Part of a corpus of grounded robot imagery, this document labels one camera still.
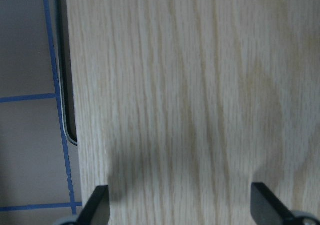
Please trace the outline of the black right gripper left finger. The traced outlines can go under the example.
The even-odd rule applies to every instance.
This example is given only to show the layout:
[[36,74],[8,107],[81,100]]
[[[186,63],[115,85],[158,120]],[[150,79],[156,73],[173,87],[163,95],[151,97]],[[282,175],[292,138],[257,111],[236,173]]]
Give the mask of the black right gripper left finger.
[[111,217],[110,194],[108,185],[95,188],[82,212],[76,219],[76,225],[108,225]]

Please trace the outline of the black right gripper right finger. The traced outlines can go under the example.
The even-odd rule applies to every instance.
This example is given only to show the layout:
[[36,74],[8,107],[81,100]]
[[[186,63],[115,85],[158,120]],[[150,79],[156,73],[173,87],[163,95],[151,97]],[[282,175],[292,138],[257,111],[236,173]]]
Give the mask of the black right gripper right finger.
[[301,225],[293,213],[262,182],[251,184],[251,216],[256,225]]

